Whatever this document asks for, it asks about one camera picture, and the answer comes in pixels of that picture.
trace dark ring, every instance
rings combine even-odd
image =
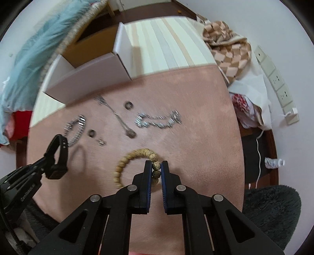
[[[127,110],[131,110],[133,108],[133,104],[130,101],[124,103],[124,108]]]
[[[89,137],[94,138],[95,135],[96,135],[96,131],[95,131],[95,130],[90,129],[90,130],[88,131],[88,136],[89,136]]]

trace socket panel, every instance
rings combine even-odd
[[[287,112],[291,111],[293,107],[296,107],[288,86],[285,84],[284,79],[276,69],[271,58],[267,56],[260,46],[257,46],[254,53],[278,97],[278,101],[281,105],[283,113],[286,114]],[[288,125],[296,123],[300,120],[299,114],[290,117],[287,116],[285,117],[285,120],[287,121]]]

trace plastic bottle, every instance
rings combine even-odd
[[[265,166],[268,169],[276,169],[285,164],[285,161],[282,159],[271,159],[271,158],[265,158]]]

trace jewelry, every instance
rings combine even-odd
[[[106,141],[102,140],[102,139],[98,139],[98,145],[100,146],[104,146],[104,145],[107,145]]]
[[[105,105],[107,106],[113,113],[114,115],[117,117],[118,121],[120,122],[121,126],[123,127],[123,129],[125,130],[125,135],[128,136],[129,138],[134,138],[136,137],[136,133],[134,132],[134,130],[130,129],[127,124],[120,118],[120,116],[111,108],[111,106],[109,104],[107,104],[107,102],[105,101],[105,99],[100,96],[97,95],[94,97],[95,100],[98,101],[99,104],[101,105]]]
[[[128,153],[126,156],[124,156],[116,166],[116,170],[113,172],[113,181],[116,184],[116,188],[120,189],[123,188],[123,184],[120,181],[121,174],[123,172],[123,169],[125,166],[130,162],[130,160],[133,160],[135,158],[140,157],[147,157],[152,162],[152,185],[156,185],[159,181],[159,177],[161,176],[161,164],[158,161],[158,156],[156,153],[154,153],[150,149],[137,149],[133,150],[130,153]]]
[[[96,135],[96,131],[93,129],[90,129],[87,134],[89,137],[94,138]]]
[[[143,121],[143,119],[148,118],[151,120],[166,120],[169,119],[167,124],[162,124],[162,123],[156,123],[153,121]],[[142,127],[148,127],[150,125],[155,126],[155,127],[159,127],[159,128],[172,128],[172,126],[175,123],[179,123],[181,124],[181,115],[177,112],[177,111],[171,111],[171,113],[167,116],[149,116],[145,113],[138,113],[137,118],[135,119],[135,125],[137,125],[139,128]]]
[[[81,137],[82,133],[84,132],[85,129],[85,117],[83,115],[78,115],[76,119],[69,121],[65,128],[64,128],[64,133],[63,136],[67,137],[69,132],[72,130],[72,127],[78,123],[78,131],[76,134],[71,138],[68,139],[68,147],[73,146]]]
[[[124,108],[127,110],[131,110],[133,108],[133,104],[130,101],[126,101],[124,103]]]

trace white plug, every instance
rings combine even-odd
[[[287,113],[284,114],[283,116],[284,116],[284,117],[291,117],[291,116],[295,116],[295,115],[297,115],[297,114],[298,114],[297,108],[296,108],[296,107],[293,107],[293,108],[291,109],[291,111],[287,112]]]

